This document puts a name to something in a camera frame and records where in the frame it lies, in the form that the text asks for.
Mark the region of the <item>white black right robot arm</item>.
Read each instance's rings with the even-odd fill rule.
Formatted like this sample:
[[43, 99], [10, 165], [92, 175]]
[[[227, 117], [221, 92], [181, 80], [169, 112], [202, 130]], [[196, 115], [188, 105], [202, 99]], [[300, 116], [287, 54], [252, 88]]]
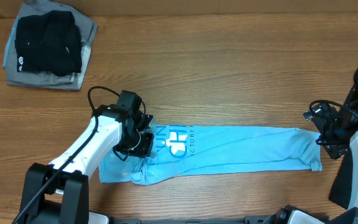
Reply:
[[267, 224], [292, 223], [358, 223], [358, 86], [354, 85], [345, 102], [329, 100], [310, 103], [304, 118], [311, 120], [320, 135], [316, 143], [330, 158], [343, 158], [339, 173], [329, 195], [330, 201], [345, 208], [336, 218], [311, 215], [299, 208], [286, 205], [267, 217]]

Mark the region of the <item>light blue printed t-shirt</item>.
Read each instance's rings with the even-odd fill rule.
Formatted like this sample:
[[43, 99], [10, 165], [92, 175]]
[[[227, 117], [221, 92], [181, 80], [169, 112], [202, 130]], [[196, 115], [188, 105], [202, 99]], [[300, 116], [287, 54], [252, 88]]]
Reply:
[[151, 155], [122, 161], [120, 153], [107, 153], [100, 182], [151, 185], [185, 175], [323, 169], [319, 134], [304, 129], [156, 124], [149, 132]]

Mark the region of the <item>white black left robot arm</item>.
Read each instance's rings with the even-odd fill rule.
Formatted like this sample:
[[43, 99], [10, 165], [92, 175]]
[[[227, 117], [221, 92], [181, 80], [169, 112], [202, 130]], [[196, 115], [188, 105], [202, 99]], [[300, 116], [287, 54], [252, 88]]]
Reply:
[[147, 132], [154, 116], [142, 98], [125, 90], [117, 96], [115, 104], [91, 107], [88, 127], [63, 154], [29, 167], [14, 223], [113, 223], [113, 217], [90, 211], [89, 179], [107, 153], [121, 161], [145, 158], [154, 139]]

